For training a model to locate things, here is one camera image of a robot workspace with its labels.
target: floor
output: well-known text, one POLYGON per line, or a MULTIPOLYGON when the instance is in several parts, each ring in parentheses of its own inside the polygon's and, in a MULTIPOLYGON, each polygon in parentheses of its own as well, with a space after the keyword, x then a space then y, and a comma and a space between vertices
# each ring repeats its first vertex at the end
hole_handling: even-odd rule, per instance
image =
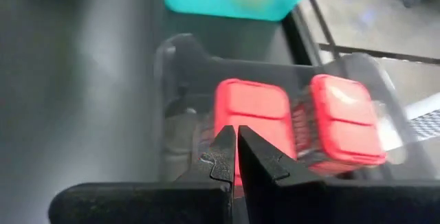
MULTIPOLYGON (((440 0, 423 0, 412 8, 405 8, 400 0, 317 2, 336 45, 440 58, 440 0)), ((315 40, 328 43, 309 1, 303 0, 300 5, 315 40)), ((333 60, 329 52, 321 52, 321 56, 324 63, 333 60)), ((440 92, 435 80, 440 75, 440 66, 385 58, 377 61, 393 81, 409 119, 440 109, 430 101, 438 95, 429 98, 440 92)), ((440 137, 424 140, 422 144, 439 173, 440 137)))

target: red plastic part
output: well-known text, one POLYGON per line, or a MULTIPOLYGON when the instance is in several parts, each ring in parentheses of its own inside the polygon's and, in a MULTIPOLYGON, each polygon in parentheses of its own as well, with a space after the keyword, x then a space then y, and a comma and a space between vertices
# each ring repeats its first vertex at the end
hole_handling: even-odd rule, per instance
POLYGON ((359 82, 328 75, 311 80, 322 147, 335 160, 379 165, 386 160, 368 90, 359 82))
MULTIPOLYGON (((214 133, 225 125, 248 125, 291 158, 296 158, 287 94, 274 85, 238 79, 224 80, 215 92, 214 133)), ((241 186, 239 155, 235 153, 235 185, 241 186)))

